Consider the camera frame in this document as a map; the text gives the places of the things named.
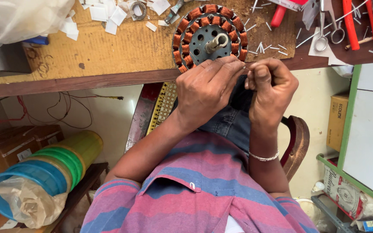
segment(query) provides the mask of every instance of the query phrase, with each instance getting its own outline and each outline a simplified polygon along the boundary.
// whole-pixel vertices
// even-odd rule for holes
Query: man
[[[277,158],[298,81],[276,59],[244,69],[228,56],[180,75],[177,108],[109,172],[81,232],[317,232]]]

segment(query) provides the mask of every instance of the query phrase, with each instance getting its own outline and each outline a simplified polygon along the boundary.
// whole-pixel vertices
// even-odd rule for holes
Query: label
[[[18,224],[17,221],[8,220],[3,226],[0,227],[0,230],[12,229]]]
[[[27,150],[18,153],[17,157],[18,157],[19,161],[21,161],[21,160],[27,158],[30,155],[32,155],[32,153],[31,153],[30,148],[28,148]]]
[[[55,143],[58,142],[58,141],[57,141],[57,137],[54,136],[54,137],[50,138],[49,140],[47,140],[47,142],[49,143],[49,145],[51,145],[51,144],[55,144]]]

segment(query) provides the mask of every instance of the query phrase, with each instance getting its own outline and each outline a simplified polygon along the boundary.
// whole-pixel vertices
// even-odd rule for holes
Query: copper winding
[[[245,61],[245,57],[247,56],[247,50],[241,49],[240,55],[238,56],[238,60]]]
[[[229,33],[229,35],[230,35],[230,38],[231,38],[231,41],[236,41],[237,39],[238,39],[238,35],[237,35],[237,33],[236,33],[236,31],[234,30],[234,31],[231,31],[230,33]]]
[[[247,33],[243,31],[240,33],[241,46],[246,47],[248,45]]]
[[[184,40],[182,40],[184,43],[189,44],[191,42],[192,33],[185,32]]]
[[[238,43],[231,43],[231,53],[236,54],[238,52]]]
[[[189,54],[189,44],[184,44],[182,46],[182,54]]]
[[[234,12],[226,7],[223,7],[220,9],[220,14],[222,14],[223,16],[229,19],[232,19],[234,17]]]
[[[214,17],[211,19],[211,24],[217,24],[217,25],[220,25],[220,24],[221,24],[221,17],[219,17],[219,16],[214,16]]]
[[[237,16],[235,19],[232,20],[232,22],[234,23],[234,26],[237,28],[238,31],[244,30],[244,25],[242,24],[240,17]]]
[[[229,22],[224,21],[224,23],[221,25],[221,28],[226,30],[227,32],[230,32],[232,29],[232,25]]]
[[[189,30],[191,30],[192,33],[195,33],[199,29],[199,24],[197,22],[194,22],[190,27]]]
[[[214,4],[208,4],[204,6],[204,13],[216,13],[218,11],[218,6]]]
[[[201,18],[199,21],[201,27],[207,26],[208,24],[210,24],[210,19],[208,17]]]
[[[201,8],[195,8],[188,14],[188,19],[191,21],[198,18],[202,14]]]
[[[181,60],[181,54],[179,53],[179,50],[174,51],[174,57],[175,57],[175,63],[177,65],[181,65],[182,60]]]
[[[187,66],[191,65],[192,63],[194,63],[194,61],[192,60],[192,57],[189,56],[189,55],[184,56],[184,61],[185,61],[185,63],[186,63]]]
[[[185,72],[188,71],[188,69],[187,69],[184,65],[179,66],[178,69],[179,69],[179,71],[180,71],[181,73],[185,73]]]
[[[181,35],[175,34],[174,35],[174,49],[179,49],[179,44],[181,43]]]
[[[178,32],[183,33],[185,31],[185,29],[187,29],[188,24],[189,24],[189,21],[187,19],[183,18],[178,25],[178,29],[177,29]]]

